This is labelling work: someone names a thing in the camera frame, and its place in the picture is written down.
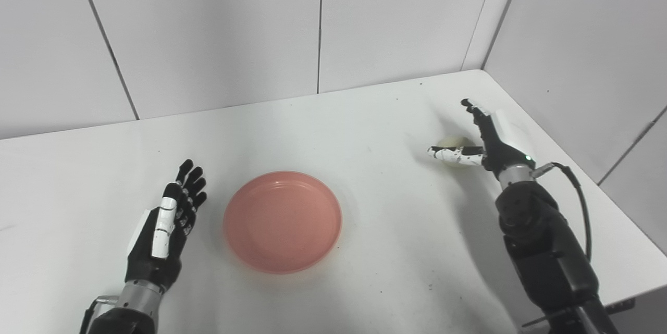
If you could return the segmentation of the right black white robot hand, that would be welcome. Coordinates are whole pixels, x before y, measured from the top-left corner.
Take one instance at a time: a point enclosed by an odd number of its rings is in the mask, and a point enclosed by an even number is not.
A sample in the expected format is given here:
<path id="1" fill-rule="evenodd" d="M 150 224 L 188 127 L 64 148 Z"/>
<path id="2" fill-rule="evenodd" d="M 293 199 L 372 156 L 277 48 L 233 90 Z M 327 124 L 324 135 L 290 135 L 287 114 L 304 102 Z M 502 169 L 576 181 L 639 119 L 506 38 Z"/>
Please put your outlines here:
<path id="1" fill-rule="evenodd" d="M 481 166 L 498 180 L 511 169 L 519 168 L 529 175 L 536 170 L 532 145 L 522 126 L 510 121 L 503 111 L 490 112 L 469 97 L 461 104 L 473 116 L 482 145 L 433 145 L 427 149 L 429 156 L 449 165 Z"/>

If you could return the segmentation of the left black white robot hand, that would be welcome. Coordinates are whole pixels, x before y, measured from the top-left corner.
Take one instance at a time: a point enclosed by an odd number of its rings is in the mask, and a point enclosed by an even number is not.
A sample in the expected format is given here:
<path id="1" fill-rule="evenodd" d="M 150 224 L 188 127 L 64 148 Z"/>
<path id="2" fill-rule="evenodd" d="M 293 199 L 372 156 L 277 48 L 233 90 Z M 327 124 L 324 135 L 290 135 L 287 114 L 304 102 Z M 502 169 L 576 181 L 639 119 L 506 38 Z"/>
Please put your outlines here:
<path id="1" fill-rule="evenodd" d="M 147 281 L 165 293 L 182 270 L 181 254 L 207 200 L 203 169 L 183 161 L 157 208 L 149 210 L 127 255 L 125 282 Z"/>

